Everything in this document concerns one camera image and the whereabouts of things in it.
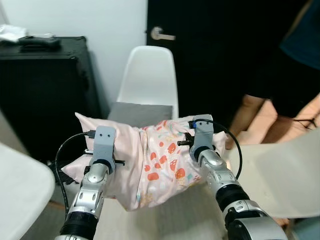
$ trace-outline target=red mushroom print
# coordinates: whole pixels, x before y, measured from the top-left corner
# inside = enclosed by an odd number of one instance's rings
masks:
[[[163,156],[160,157],[160,159],[159,159],[159,162],[160,162],[161,164],[164,164],[166,161],[167,161],[167,156],[166,156],[166,155],[163,155]]]
[[[186,175],[186,172],[183,168],[179,168],[175,173],[175,178],[180,179],[183,178]]]
[[[170,169],[171,169],[172,171],[175,171],[177,161],[178,161],[178,160],[175,159],[175,160],[173,160],[172,162],[170,162]]]
[[[148,180],[149,181],[158,180],[158,179],[159,179],[158,173],[153,172],[153,173],[149,173],[148,174]]]
[[[145,166],[144,166],[144,170],[145,170],[146,172],[150,171],[150,166],[149,166],[149,165],[145,165]]]
[[[156,157],[157,157],[157,155],[155,152],[151,153],[151,156],[150,156],[151,161],[152,161],[152,159],[155,159]]]
[[[172,154],[176,150],[176,144],[171,143],[168,147],[168,153]]]

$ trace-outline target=door handle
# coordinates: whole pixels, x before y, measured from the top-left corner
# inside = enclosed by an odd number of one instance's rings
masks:
[[[160,39],[170,40],[170,41],[176,40],[176,36],[162,34],[163,31],[164,30],[161,27],[155,26],[150,33],[151,38],[154,40],[160,40]]]

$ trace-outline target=black cable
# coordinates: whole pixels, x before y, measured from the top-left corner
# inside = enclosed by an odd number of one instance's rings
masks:
[[[54,165],[55,165],[55,173],[57,175],[57,178],[58,178],[58,182],[60,184],[60,187],[61,187],[61,191],[62,191],[62,195],[63,195],[63,201],[64,201],[64,207],[65,207],[65,217],[64,217],[64,220],[67,219],[67,216],[68,216],[68,212],[69,212],[69,203],[68,203],[68,197],[67,197],[67,193],[66,193],[66,190],[65,190],[65,186],[64,186],[64,183],[61,181],[61,177],[60,177],[60,174],[59,174],[59,171],[58,171],[58,158],[59,158],[59,155],[63,149],[63,147],[68,143],[70,142],[71,140],[79,137],[79,136],[85,136],[87,135],[88,133],[87,132],[81,132],[81,133],[78,133],[76,135],[73,135],[72,137],[69,137],[67,140],[64,141],[64,143],[61,144],[61,146],[59,147],[59,150],[58,152],[56,153],[55,155],[55,160],[54,160]]]
[[[238,148],[238,152],[239,152],[239,169],[238,169],[238,172],[235,176],[236,179],[239,178],[240,174],[241,174],[241,170],[242,170],[242,152],[241,152],[241,149],[240,149],[240,145],[239,145],[239,142],[237,141],[236,137],[223,125],[221,125],[220,123],[217,123],[215,121],[212,121],[212,120],[209,120],[209,119],[196,119],[193,121],[194,123],[196,122],[208,122],[208,123],[212,123],[216,126],[218,126],[219,128],[223,129],[226,133],[228,133],[232,139],[234,140],[235,142],[235,145],[236,147]]]

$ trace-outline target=table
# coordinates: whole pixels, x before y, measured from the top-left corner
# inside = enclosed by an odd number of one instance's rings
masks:
[[[44,164],[0,143],[2,240],[19,240],[50,200],[55,187]]]

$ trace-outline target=person's arm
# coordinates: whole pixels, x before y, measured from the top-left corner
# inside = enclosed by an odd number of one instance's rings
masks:
[[[311,3],[313,0],[307,0],[305,5],[301,8],[300,12],[297,14],[296,18],[294,19],[289,31],[287,34],[284,36],[284,39],[286,39],[290,34],[294,32],[298,24],[300,23],[301,19],[303,16],[306,14],[307,10],[309,9]]]

